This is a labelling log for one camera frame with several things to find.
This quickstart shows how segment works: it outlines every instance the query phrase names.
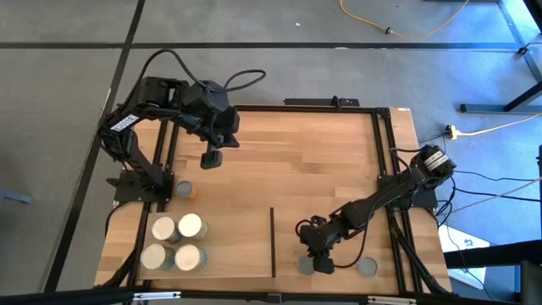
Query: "floor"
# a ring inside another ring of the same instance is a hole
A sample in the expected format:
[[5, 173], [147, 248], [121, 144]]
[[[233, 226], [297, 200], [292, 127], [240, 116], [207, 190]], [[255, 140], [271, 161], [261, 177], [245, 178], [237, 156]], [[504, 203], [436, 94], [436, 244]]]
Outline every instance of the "floor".
[[[97, 120], [109, 88], [117, 80], [115, 71], [122, 75], [115, 96], [119, 103], [154, 51], [124, 52], [128, 57], [121, 74], [120, 48], [92, 49], [85, 43], [124, 43], [132, 38], [135, 43], [412, 42], [348, 18], [341, 13], [338, 0], [147, 1], [135, 36], [127, 38], [136, 5], [137, 0], [0, 0], [0, 186], [35, 199], [31, 205], [0, 204], [1, 295], [41, 289]], [[434, 28], [461, 4], [345, 0], [345, 5], [394, 31], [417, 34]], [[523, 2], [505, 0], [505, 5], [525, 41], [539, 39]], [[20, 49], [6, 42], [43, 44]], [[84, 45], [47, 49], [51, 42]], [[514, 43], [514, 37], [497, 4], [470, 3], [443, 30], [415, 42]], [[461, 103], [507, 103], [535, 84], [525, 60], [512, 50], [178, 51], [203, 79], [224, 82], [241, 69], [268, 72], [265, 81], [232, 93], [233, 103], [279, 104], [287, 97], [338, 95], [358, 98], [367, 107], [411, 108], [420, 140], [439, 134], [448, 124], [471, 131], [520, 119], [460, 114], [458, 108]], [[542, 67], [542, 49], [533, 47], [532, 54]], [[157, 58], [147, 73], [186, 79], [168, 56]], [[541, 130], [542, 119], [532, 119], [486, 135], [448, 141], [446, 148], [458, 169], [493, 177], [536, 178]], [[61, 290], [92, 285], [113, 197], [105, 178], [118, 172], [119, 165], [100, 153], [60, 280]], [[473, 175], [455, 177], [458, 187], [471, 191], [499, 192], [517, 185]], [[447, 197], [450, 187], [449, 183], [442, 186], [439, 198]], [[539, 188], [529, 187], [517, 195], [538, 198]], [[457, 194], [454, 207], [478, 199]], [[494, 244], [538, 239], [541, 232], [536, 202], [494, 200], [452, 215], [449, 224]], [[486, 285], [492, 295], [508, 298], [513, 291], [513, 269], [489, 270]], [[473, 296], [472, 290], [458, 283], [454, 290]], [[475, 293], [484, 297], [482, 291]]]

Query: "gray puck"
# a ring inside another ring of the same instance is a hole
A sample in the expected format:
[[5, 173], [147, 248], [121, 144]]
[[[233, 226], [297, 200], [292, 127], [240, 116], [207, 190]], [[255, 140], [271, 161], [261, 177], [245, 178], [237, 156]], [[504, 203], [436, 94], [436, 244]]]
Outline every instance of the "gray puck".
[[372, 258], [362, 258], [357, 265], [357, 271], [364, 276], [375, 276], [378, 270], [379, 265]]
[[192, 184], [188, 181], [181, 181], [177, 185], [177, 195], [187, 198], [192, 193]]
[[298, 264], [299, 272], [301, 272], [304, 275], [311, 275], [314, 273], [314, 267], [312, 266], [312, 258], [299, 258], [299, 264]]

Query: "electrical plug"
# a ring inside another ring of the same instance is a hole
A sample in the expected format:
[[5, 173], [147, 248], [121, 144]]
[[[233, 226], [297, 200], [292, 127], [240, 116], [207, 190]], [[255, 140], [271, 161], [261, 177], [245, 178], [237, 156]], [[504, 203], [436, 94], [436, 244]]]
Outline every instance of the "electrical plug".
[[461, 132], [454, 125], [447, 125], [444, 131], [444, 136], [453, 141], [457, 140], [457, 136], [460, 134]]

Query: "white cup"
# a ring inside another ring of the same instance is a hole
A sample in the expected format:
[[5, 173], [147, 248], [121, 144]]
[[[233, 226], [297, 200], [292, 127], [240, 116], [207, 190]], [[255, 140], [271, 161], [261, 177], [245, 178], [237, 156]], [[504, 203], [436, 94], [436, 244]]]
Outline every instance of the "white cup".
[[207, 253], [194, 245], [184, 245], [175, 254], [175, 264], [182, 271], [202, 269], [207, 264]]
[[179, 233], [196, 241], [200, 241], [207, 234], [207, 224], [201, 217], [194, 213], [189, 213], [179, 220], [177, 225]]
[[175, 222], [170, 217], [160, 217], [152, 224], [152, 235], [159, 241], [176, 243], [182, 236], [175, 228]]
[[175, 250], [159, 244], [152, 244], [141, 253], [143, 267], [154, 270], [168, 270], [174, 265]]

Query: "yellow cable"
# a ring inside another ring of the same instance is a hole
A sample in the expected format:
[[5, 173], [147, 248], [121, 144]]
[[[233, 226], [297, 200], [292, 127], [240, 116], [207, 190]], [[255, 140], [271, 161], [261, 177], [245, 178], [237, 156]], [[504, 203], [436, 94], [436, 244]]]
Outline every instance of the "yellow cable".
[[[442, 25], [439, 25], [437, 26], [434, 30], [430, 31], [430, 32], [427, 32], [425, 34], [422, 34], [422, 35], [404, 35], [404, 34], [401, 34], [401, 33], [398, 33], [394, 30], [390, 30], [390, 34], [394, 34], [394, 35], [397, 35], [399, 37], [403, 37], [403, 38], [412, 38], [412, 39], [419, 39], [419, 38], [424, 38], [426, 36], [429, 36], [433, 33], [435, 33], [436, 31], [442, 29], [445, 25], [447, 25], [450, 21], [452, 21], [456, 16], [457, 14], [459, 14], [459, 12], [461, 12], [461, 10], [463, 8], [465, 8], [467, 6], [467, 4], [469, 3], [470, 0], [465, 0], [465, 2], [463, 3], [463, 5], [447, 20], [445, 21]], [[358, 17], [354, 14], [351, 14], [349, 13], [346, 8], [345, 8], [345, 5], [343, 4], [343, 0], [340, 0], [340, 9], [342, 9], [343, 13], [349, 15], [350, 17], [352, 17], [353, 19], [356, 19], [356, 20], [359, 20], [359, 21], [362, 21], [362, 22], [365, 22], [366, 24], [369, 24], [369, 25], [372, 25], [372, 26], [375, 26], [379, 29], [381, 29], [382, 31], [386, 32], [389, 28], [386, 28], [386, 27], [383, 27], [382, 25], [379, 25], [377, 23], [374, 23], [373, 21], [370, 21], [370, 20], [367, 20], [367, 19], [363, 19], [361, 17]]]
[[507, 126], [511, 126], [511, 125], [514, 125], [514, 124], [519, 124], [519, 123], [522, 123], [522, 122], [525, 122], [527, 120], [530, 120], [530, 119], [533, 119], [533, 118], [536, 118], [537, 116], [539, 115], [542, 115], [542, 113], [538, 113], [538, 114], [533, 114], [525, 119], [520, 119], [520, 120], [517, 120], [515, 122], [511, 122], [511, 123], [508, 123], [508, 124], [504, 124], [504, 125], [499, 125], [499, 126], [496, 126], [496, 127], [493, 127], [493, 128], [489, 128], [489, 129], [486, 129], [486, 130], [480, 130], [480, 131], [476, 131], [476, 132], [460, 132], [459, 130], [457, 131], [457, 135], [458, 136], [476, 136], [476, 135], [481, 135], [483, 133], [486, 133], [486, 132], [490, 132], [490, 131], [493, 131], [493, 130], [498, 130], [498, 129], [501, 129], [501, 128], [505, 128]]

